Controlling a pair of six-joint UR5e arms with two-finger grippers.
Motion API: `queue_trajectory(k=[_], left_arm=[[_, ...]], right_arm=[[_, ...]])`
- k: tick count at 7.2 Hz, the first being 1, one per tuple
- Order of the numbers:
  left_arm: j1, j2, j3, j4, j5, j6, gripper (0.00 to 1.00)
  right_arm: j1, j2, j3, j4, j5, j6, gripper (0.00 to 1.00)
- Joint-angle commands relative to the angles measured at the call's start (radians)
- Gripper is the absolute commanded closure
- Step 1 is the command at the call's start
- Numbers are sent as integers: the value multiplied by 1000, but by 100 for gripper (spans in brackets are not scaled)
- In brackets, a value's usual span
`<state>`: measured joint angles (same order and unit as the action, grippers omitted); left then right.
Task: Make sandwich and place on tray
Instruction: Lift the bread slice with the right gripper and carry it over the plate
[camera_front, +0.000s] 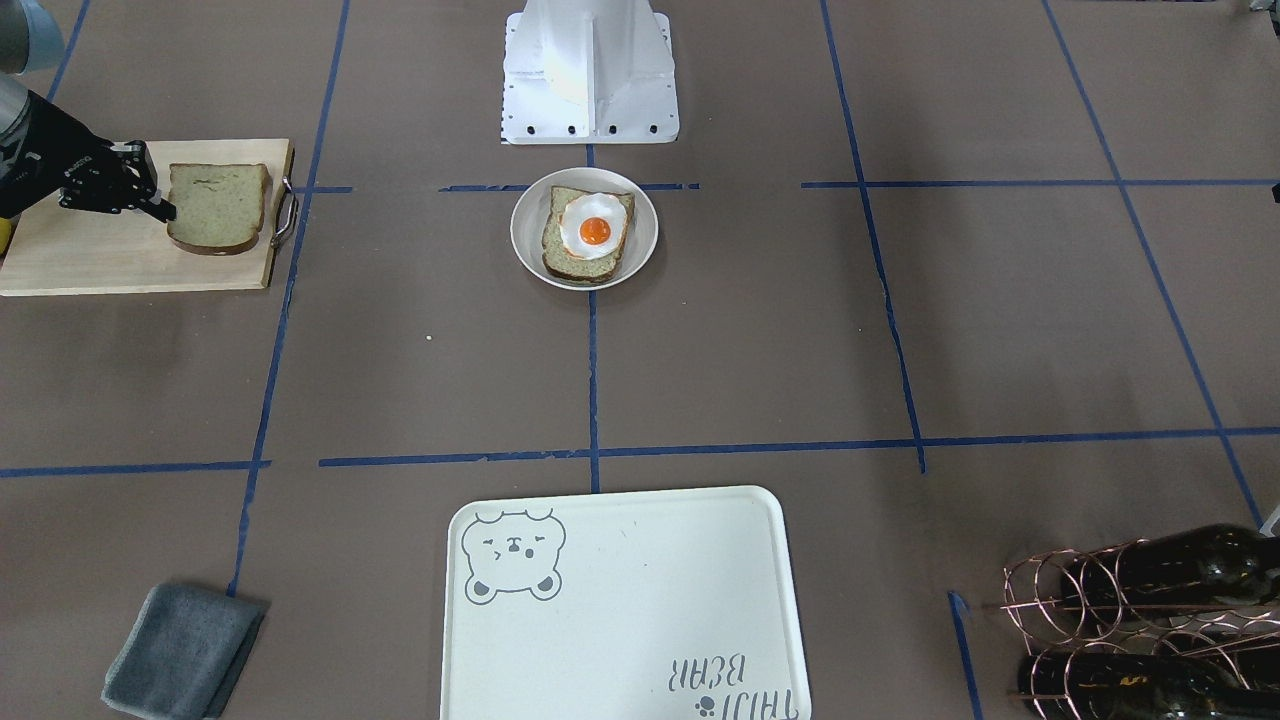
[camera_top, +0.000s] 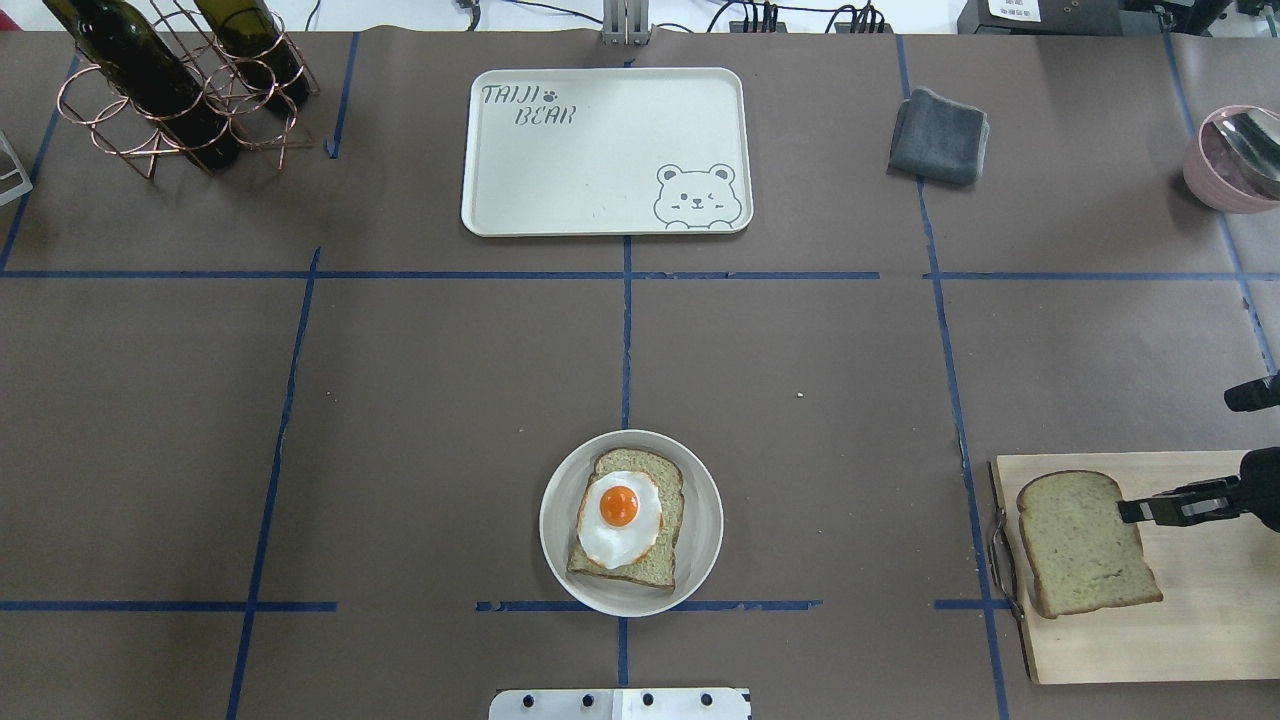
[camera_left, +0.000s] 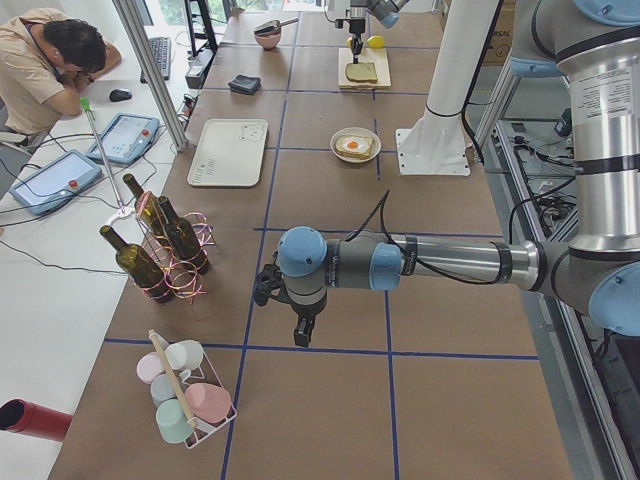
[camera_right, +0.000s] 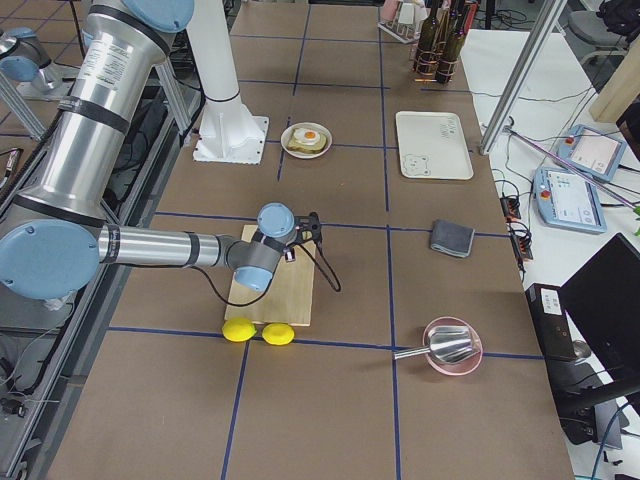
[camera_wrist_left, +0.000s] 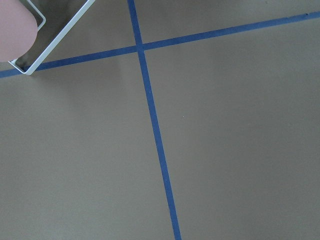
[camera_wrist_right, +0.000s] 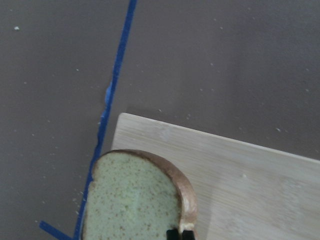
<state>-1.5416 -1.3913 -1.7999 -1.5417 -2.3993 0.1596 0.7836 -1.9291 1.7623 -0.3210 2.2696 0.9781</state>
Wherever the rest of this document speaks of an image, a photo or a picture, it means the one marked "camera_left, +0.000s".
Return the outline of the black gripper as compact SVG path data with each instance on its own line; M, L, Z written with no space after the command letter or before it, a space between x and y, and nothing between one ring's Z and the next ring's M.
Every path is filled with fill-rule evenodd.
M327 293L316 292L312 295L298 295L288 293L290 305L299 316L293 330L294 344L299 347L309 347L315 327L315 317L320 314L327 304Z
M361 35L364 33L364 19L351 18L349 22L349 32L352 36L348 40L348 46L352 54L352 63L359 63L359 56L363 48Z

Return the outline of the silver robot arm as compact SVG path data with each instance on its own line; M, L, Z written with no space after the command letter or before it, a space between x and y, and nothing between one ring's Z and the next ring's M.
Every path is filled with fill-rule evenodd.
M344 24L348 25L352 60L354 64L358 64L363 48L362 35L366 29L366 17L373 16L385 28L391 28L406 4L407 1L401 0L330 0L325 12L327 19L337 29L342 29Z
M328 240L298 226L279 240L259 304L289 304L307 346L329 288L395 289L402 276L511 283L558 299L616 333L639 332L639 5L520 1L511 64L569 80L579 224L569 242L446 243L366 228Z

